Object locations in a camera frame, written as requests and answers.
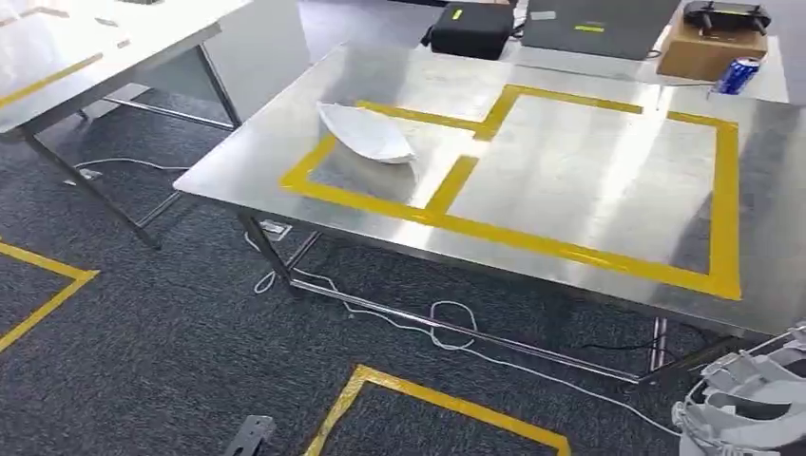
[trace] yellow floor tape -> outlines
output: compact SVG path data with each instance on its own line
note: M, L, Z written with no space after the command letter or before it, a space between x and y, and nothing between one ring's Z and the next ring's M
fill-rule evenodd
M3 352L11 344L17 341L25 333L30 331L31 328L36 326L37 323L42 321L51 312L59 308L68 298L73 296L81 289L87 282L92 280L100 271L83 271L72 266L60 263L59 261L46 258L41 255L34 254L27 250L8 245L0 242L0 255L5 255L26 262L33 266L51 271L52 273L60 276L72 278L73 281L67 285L61 292L52 297L48 302L43 304L39 309L34 311L22 323L14 327L10 332L0 337L0 352Z
M540 444L553 447L557 450L558 456L570 456L571 454L571 447L568 444L568 439L564 435L536 427L495 410L481 407L473 402L448 396L448 394L434 389L421 387L415 383L403 380L402 378L389 375L388 373L358 365L353 372L353 376L350 377L347 385L341 391L341 394L338 395L338 398L336 398L330 412L327 417L325 417L325 421L322 422L317 435L305 451L304 456L319 456L331 430L353 404L353 401L366 382L374 383L381 387L388 388L389 390L415 397L421 401L442 407L443 409L461 413Z

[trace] white paper boat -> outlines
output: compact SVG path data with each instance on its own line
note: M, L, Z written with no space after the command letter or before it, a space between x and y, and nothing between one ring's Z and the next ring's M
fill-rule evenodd
M361 157L383 163L414 159L412 147L389 117L363 107L318 103L317 108L331 133Z

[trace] metal frame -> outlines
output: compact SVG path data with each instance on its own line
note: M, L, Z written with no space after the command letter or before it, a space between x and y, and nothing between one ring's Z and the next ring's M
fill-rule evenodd
M202 44L196 45L195 50L199 58L201 59L202 66L204 67L204 73L207 75L210 84L212 85L214 91L216 92L216 95L218 96L220 103L223 105L223 108L226 111L227 116L229 117L230 122L232 122L232 124L210 121L204 118L190 116L188 114L172 111L170 109L150 106L148 104L124 102L122 100L115 100L109 98L105 98L105 100L110 101L112 103L116 103L118 105L125 105L128 107L145 110L148 112L164 115L174 119L180 119L195 124L211 126L226 131L233 131L235 128L238 128L239 126L242 125L242 121L238 116L238 112L236 111L236 108L233 105L232 99L226 93L226 89L224 88L218 73L213 68L213 64L210 62L209 57L207 56L207 52L204 50ZM53 163L56 167L61 169L65 174L67 174L70 177L70 179L75 183L77 187L82 188L92 197L99 200L106 207L106 210L108 210L112 214L112 216L120 220L145 245L153 249L160 248L160 243L146 232L145 227L148 226L151 222L153 222L165 211L167 211L174 203L176 203L182 197L182 193L176 191L173 192L168 198L164 199L157 206L151 209L144 217L140 218L139 220L134 220L131 216L129 216L126 212L124 212L123 209L118 207L114 202L112 202L111 199L107 198L103 193L101 193L100 190L98 190L93 184L91 184L89 180L85 178L81 174L81 172L79 172L78 169L76 169L71 164L67 163L54 150L48 148L41 141L39 141L39 139L36 138L37 130L29 129L23 126L22 131L25 136L26 143L34 151L36 151L36 153L38 153L40 156L44 157L49 162Z
M517 352L537 356L539 358L546 359L548 361L553 361L555 363L559 363L570 368L579 369L582 371L588 371L605 377L620 380L630 385L654 384L660 381L660 379L665 376L670 376L674 375L677 372L685 371L693 366L701 364L704 360L713 357L717 352L720 352L727 343L732 342L734 340L733 337L724 337L715 342L714 344L711 344L708 347L705 347L699 351L689 353L677 361L674 361L669 364L664 364L663 363L664 357L661 356L662 354L661 349L664 349L665 346L664 332L666 327L666 319L657 318L655 325L655 333L657 334L656 344L654 346L655 350L653 350L653 356L651 359L650 372L644 375L637 375L631 372L625 372L623 370L612 369L596 363L591 363L579 358L575 358L573 356L561 354L556 351L541 349L539 347L534 347L523 342L506 339L505 337L500 337L486 332L479 332L476 330L457 326L452 323L437 320L435 318L419 315L417 313L411 313L395 309L389 306L385 306L383 304L373 302L369 299L364 299L351 294L331 290L329 288L325 288L316 285L314 283L308 282L303 278L303 275L301 275L299 272L296 271L295 267L302 259L302 257L311 249L311 247L313 247L314 243L320 236L319 232L314 232L302 243L302 245L297 249L297 251L294 252L293 255L291 255L288 261L284 261L272 246L271 241L260 229L259 223L254 217L245 213L239 213L238 219L240 223L243 225L244 229L246 230L246 233L258 246L260 253L271 264L272 268L277 274L278 279L282 283L291 287L292 289L301 289L318 295L332 297L334 299L349 302L351 304L355 304L356 306L360 306L365 309L369 309L381 314L404 318L406 320L410 320L412 322L419 323L421 325L425 325L430 328L448 330L453 331L455 333L462 333L464 335L478 338L501 347L506 347L508 349L515 350Z

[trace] cardboard box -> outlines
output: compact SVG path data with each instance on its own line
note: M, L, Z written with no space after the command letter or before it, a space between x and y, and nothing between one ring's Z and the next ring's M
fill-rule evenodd
M767 54L767 37L754 30L701 36L699 29L687 26L679 16L661 52L658 74L716 81L738 57L762 59Z

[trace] yellow label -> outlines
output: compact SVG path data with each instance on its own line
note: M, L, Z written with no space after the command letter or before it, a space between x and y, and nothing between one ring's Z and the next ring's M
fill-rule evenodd
M592 26L577 26L574 29L579 31L595 31L597 33L602 33L603 31L605 31L605 29L602 27L592 27Z

